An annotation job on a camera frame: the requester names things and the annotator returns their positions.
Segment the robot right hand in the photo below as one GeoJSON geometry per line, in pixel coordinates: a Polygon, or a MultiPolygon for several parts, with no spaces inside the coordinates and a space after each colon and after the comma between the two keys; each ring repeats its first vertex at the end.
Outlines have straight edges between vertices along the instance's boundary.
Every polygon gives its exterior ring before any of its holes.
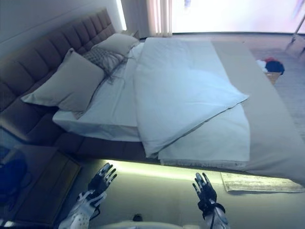
{"type": "Polygon", "coordinates": [[[205,173],[196,173],[192,186],[199,198],[198,207],[201,211],[211,209],[217,201],[217,193],[205,173]]]}

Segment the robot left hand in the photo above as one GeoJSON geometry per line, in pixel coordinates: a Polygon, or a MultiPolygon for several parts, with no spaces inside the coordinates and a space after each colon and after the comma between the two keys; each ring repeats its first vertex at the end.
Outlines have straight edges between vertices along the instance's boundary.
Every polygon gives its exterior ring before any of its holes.
{"type": "Polygon", "coordinates": [[[116,177],[116,169],[110,163],[106,163],[91,179],[88,190],[102,193],[107,190],[116,177]]]}

